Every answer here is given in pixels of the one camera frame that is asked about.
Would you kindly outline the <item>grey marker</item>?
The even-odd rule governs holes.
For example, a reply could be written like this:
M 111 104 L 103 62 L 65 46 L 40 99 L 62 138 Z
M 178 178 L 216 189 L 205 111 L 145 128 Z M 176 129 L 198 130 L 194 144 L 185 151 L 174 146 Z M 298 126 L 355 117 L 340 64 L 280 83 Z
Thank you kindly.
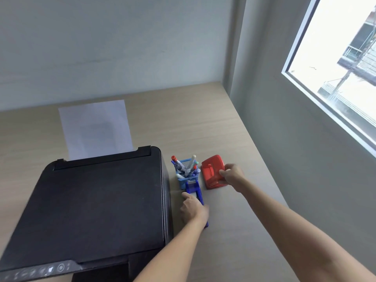
M 183 176 L 183 178 L 186 178 L 189 175 L 190 170 L 187 169 L 182 162 L 177 160 L 171 160 L 171 162 L 174 165 L 177 174 Z

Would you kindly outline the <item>person's left hand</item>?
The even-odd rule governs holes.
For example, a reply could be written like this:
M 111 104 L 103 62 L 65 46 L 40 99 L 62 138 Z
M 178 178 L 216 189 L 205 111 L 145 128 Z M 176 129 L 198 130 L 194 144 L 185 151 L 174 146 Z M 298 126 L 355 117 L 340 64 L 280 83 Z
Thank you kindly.
M 185 224 L 193 222 L 205 228 L 209 219 L 209 206 L 202 204 L 195 197 L 195 199 L 183 200 L 181 213 Z

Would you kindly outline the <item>blue stapler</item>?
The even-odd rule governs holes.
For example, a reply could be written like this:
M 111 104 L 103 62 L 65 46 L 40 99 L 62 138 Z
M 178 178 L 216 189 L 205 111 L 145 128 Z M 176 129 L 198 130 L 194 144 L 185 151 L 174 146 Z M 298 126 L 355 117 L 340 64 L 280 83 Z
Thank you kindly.
M 187 189 L 185 192 L 195 195 L 195 197 L 196 197 L 197 199 L 199 199 L 199 201 L 200 201 L 202 204 L 204 204 L 203 199 L 202 199 L 202 194 L 201 194 L 200 189 L 197 189 L 197 188 L 196 188 L 196 189 L 190 188 L 190 189 Z M 184 227 L 184 228 L 185 228 L 185 229 L 195 229 L 196 232 L 202 232 L 202 231 L 204 230 L 204 227 L 200 226 L 200 225 L 197 224 L 197 223 L 193 223 L 193 222 L 192 222 L 192 223 L 185 224 L 185 227 Z

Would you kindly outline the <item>blue mesh pen holder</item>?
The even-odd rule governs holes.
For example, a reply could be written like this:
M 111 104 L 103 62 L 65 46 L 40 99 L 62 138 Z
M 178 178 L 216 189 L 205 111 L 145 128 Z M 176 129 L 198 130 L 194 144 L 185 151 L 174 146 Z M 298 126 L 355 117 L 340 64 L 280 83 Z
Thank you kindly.
M 185 165 L 185 167 L 187 168 L 189 161 L 190 159 L 185 159 L 185 160 L 181 160 L 180 162 L 182 162 L 183 165 Z M 183 178 L 183 176 L 176 173 L 181 190 L 186 189 L 186 184 L 190 184 L 192 182 L 198 181 L 200 169 L 197 169 L 197 168 L 195 169 L 194 167 L 192 167 L 189 175 L 186 178 Z

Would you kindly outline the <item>person's right hand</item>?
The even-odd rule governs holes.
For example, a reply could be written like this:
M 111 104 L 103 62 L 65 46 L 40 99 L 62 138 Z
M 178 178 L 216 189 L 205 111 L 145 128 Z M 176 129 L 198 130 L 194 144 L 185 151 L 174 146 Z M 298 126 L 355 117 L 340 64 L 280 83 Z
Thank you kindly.
M 243 193 L 246 188 L 246 178 L 242 169 L 237 164 L 225 164 L 223 170 L 231 169 L 231 175 L 222 177 L 220 175 L 219 183 L 232 186 L 238 193 Z

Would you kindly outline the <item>red hole punch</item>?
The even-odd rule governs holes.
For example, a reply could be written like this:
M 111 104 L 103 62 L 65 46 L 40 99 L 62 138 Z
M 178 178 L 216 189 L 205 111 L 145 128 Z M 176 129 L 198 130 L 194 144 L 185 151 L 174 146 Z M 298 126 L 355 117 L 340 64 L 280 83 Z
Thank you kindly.
M 217 189 L 227 184 L 221 184 L 221 181 L 224 181 L 219 173 L 219 170 L 224 170 L 224 162 L 220 155 L 214 155 L 202 162 L 201 173 L 203 175 L 204 183 L 206 189 Z

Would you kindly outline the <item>black printer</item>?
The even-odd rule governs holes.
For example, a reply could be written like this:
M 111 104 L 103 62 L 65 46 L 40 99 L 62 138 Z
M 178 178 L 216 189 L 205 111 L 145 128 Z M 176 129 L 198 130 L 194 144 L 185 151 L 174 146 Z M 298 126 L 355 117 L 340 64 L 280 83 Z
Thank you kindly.
M 0 259 L 0 282 L 69 274 L 71 282 L 132 282 L 173 237 L 158 147 L 59 159 L 35 185 Z

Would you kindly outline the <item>person's right forearm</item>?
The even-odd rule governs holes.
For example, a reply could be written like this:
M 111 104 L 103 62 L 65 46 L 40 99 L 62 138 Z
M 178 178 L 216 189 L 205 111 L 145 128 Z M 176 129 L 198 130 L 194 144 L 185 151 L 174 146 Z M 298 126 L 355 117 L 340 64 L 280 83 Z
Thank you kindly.
M 376 282 L 330 236 L 248 180 L 230 185 L 247 200 L 300 282 Z

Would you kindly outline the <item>person's left forearm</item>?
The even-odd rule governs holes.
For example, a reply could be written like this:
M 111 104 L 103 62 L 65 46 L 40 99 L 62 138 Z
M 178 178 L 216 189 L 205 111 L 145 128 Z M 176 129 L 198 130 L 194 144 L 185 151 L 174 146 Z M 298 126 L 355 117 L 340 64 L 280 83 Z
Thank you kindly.
M 208 207 L 203 206 L 202 212 L 146 265 L 134 282 L 186 282 L 208 211 Z

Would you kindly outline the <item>red-capped marker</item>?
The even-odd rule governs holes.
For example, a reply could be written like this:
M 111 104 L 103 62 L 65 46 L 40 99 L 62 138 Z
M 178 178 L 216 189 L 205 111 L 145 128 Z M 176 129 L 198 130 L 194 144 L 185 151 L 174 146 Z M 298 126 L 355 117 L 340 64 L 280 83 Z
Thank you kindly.
M 176 156 L 171 156 L 171 160 L 172 160 L 172 163 L 175 167 L 175 170 L 179 174 L 182 174 L 183 176 L 185 176 L 185 173 L 186 173 L 185 166 L 180 161 L 177 160 Z

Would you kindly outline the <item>window with white frame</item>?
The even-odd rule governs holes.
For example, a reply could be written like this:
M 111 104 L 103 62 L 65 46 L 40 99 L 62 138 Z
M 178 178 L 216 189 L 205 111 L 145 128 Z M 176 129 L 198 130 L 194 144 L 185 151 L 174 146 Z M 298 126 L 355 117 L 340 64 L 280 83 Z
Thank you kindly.
M 376 158 L 376 0 L 309 0 L 282 73 Z

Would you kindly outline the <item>white paper sheet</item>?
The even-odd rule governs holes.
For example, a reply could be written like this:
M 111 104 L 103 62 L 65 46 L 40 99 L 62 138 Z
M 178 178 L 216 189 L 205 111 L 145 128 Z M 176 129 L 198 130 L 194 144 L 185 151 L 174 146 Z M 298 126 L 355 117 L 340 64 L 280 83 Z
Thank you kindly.
M 124 100 L 58 110 L 69 160 L 134 151 Z

